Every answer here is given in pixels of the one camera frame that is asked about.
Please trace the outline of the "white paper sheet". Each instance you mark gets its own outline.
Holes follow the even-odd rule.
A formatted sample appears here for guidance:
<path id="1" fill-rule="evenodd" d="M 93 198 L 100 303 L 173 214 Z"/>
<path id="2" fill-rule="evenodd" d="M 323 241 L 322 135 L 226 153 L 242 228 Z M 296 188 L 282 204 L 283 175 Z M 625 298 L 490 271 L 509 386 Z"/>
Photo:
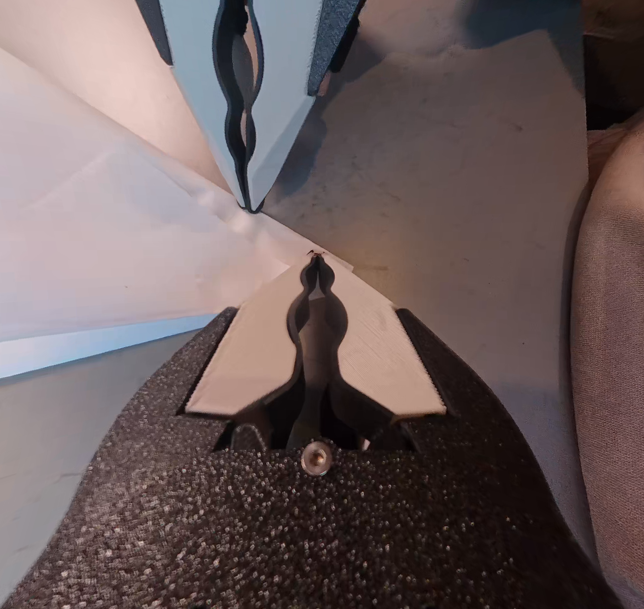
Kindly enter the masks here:
<path id="1" fill-rule="evenodd" d="M 309 251 L 1 51 L 1 377 L 204 327 Z"/>

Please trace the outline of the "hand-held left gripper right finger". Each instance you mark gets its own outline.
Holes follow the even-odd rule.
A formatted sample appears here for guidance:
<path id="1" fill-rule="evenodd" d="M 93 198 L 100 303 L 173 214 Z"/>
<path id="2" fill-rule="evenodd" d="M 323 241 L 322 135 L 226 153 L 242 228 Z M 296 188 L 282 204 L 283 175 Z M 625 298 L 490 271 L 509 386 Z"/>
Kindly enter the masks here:
<path id="1" fill-rule="evenodd" d="M 331 332 L 324 433 L 351 449 L 414 449 L 405 422 L 448 407 L 395 305 L 324 255 L 317 268 Z"/>

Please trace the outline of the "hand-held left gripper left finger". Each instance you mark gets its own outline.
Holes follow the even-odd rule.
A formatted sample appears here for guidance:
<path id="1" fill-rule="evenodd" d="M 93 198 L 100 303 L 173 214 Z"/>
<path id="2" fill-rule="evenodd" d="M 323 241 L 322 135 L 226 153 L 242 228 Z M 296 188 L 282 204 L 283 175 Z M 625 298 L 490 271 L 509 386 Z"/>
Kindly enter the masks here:
<path id="1" fill-rule="evenodd" d="M 284 449 L 305 402 L 300 331 L 318 280 L 308 254 L 236 311 L 185 403 L 185 413 L 227 422 L 230 448 L 244 425 L 262 447 Z"/>

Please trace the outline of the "grey desk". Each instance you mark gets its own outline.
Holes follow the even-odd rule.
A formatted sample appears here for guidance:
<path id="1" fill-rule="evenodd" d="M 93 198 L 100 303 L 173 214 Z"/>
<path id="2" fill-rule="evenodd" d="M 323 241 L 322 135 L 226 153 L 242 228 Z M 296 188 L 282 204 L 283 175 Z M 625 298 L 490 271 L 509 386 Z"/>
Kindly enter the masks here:
<path id="1" fill-rule="evenodd" d="M 222 184 L 133 0 L 1 0 L 3 47 Z M 108 63 L 54 64 L 86 18 Z M 569 385 L 571 266 L 588 194 L 580 0 L 368 0 L 342 72 L 264 212 L 410 309 L 501 399 L 597 561 Z M 1 604 L 125 403 L 195 335 L 1 380 Z"/>

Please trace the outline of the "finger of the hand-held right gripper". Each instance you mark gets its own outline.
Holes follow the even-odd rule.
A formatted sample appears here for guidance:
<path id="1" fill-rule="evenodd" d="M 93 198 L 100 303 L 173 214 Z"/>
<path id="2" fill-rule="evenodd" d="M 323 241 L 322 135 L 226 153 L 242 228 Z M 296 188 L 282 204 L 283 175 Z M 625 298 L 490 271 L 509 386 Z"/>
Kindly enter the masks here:
<path id="1" fill-rule="evenodd" d="M 261 210 L 314 104 L 308 83 L 323 0 L 249 0 L 262 55 L 247 164 L 251 212 Z"/>
<path id="2" fill-rule="evenodd" d="M 237 203 L 252 211 L 242 134 L 245 102 L 234 41 L 247 25 L 244 0 L 158 0 L 172 71 Z"/>

